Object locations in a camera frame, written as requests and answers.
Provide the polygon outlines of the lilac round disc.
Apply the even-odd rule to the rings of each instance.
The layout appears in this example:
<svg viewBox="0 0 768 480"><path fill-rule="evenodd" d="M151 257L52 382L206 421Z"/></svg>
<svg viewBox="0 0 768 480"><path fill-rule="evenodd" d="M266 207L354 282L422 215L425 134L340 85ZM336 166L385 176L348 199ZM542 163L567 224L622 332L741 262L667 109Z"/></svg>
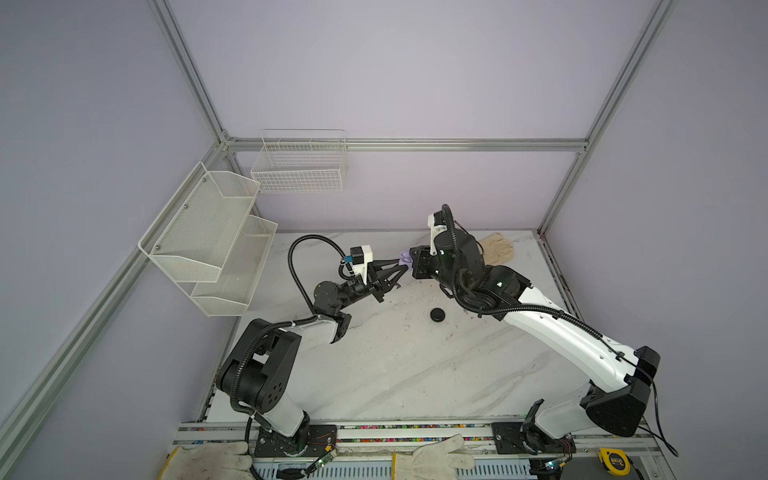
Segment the lilac round disc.
<svg viewBox="0 0 768 480"><path fill-rule="evenodd" d="M400 253L398 264L400 266L406 266L408 269L413 268L413 257L409 250L404 250Z"/></svg>

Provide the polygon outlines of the black earbud charging case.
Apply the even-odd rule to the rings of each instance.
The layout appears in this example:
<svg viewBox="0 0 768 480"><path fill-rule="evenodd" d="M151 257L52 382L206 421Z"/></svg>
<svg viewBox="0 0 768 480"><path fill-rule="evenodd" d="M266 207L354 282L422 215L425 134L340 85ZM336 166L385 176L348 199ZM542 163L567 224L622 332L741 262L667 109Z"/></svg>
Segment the black earbud charging case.
<svg viewBox="0 0 768 480"><path fill-rule="evenodd" d="M435 323L442 323L446 319L446 313L442 308L433 308L429 313L430 320Z"/></svg>

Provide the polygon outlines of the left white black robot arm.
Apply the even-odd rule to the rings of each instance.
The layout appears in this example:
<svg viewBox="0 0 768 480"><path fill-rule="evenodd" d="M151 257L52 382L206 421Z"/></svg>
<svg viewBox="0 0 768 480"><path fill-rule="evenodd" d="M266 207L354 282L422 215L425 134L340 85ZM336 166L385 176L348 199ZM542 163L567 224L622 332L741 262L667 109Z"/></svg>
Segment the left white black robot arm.
<svg viewBox="0 0 768 480"><path fill-rule="evenodd" d="M312 293L301 282L294 262L298 247L309 241L330 246L338 257L338 282L323 281ZM346 309L362 300L378 302L395 288L410 269L411 260L376 260L369 245L343 250L334 240L308 234L288 249L289 274L309 308L298 320L251 321L216 376L216 388L227 395L230 408L269 432L287 438L301 436L308 414L288 396L287 387L300 348L309 341L339 342L351 324Z"/></svg>

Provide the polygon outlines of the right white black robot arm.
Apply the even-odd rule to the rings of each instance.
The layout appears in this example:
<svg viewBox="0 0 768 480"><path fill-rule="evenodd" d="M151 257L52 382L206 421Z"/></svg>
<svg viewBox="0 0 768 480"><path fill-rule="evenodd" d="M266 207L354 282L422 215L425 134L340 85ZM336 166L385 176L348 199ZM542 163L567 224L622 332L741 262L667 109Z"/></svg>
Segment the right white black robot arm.
<svg viewBox="0 0 768 480"><path fill-rule="evenodd" d="M519 426L525 450L538 454L591 428L623 438L645 429L641 422L647 408L658 405L658 352L604 335L561 309L517 271L487 264L479 242L458 225L448 205L429 215L427 225L428 244L409 251L414 278L437 281L470 313L527 332L587 377L570 394L533 403Z"/></svg>

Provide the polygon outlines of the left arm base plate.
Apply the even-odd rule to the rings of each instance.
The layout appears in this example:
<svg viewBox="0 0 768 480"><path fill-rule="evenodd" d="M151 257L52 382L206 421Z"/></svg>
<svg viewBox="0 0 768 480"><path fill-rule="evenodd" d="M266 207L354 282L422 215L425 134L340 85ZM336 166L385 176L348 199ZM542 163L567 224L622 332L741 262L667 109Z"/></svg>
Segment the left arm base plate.
<svg viewBox="0 0 768 480"><path fill-rule="evenodd" d="M309 424L300 427L296 434L289 437L276 430L259 431L255 439L249 441L252 454L256 458L319 457L337 442L336 425Z"/></svg>

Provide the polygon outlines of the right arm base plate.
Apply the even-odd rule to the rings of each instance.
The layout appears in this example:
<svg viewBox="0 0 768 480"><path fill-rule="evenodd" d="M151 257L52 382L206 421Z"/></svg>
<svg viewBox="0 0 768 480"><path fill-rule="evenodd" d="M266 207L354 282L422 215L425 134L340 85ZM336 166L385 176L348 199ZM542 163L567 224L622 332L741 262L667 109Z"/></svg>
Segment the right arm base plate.
<svg viewBox="0 0 768 480"><path fill-rule="evenodd" d="M575 452L571 437L552 438L525 422L494 422L492 436L499 454L565 454Z"/></svg>

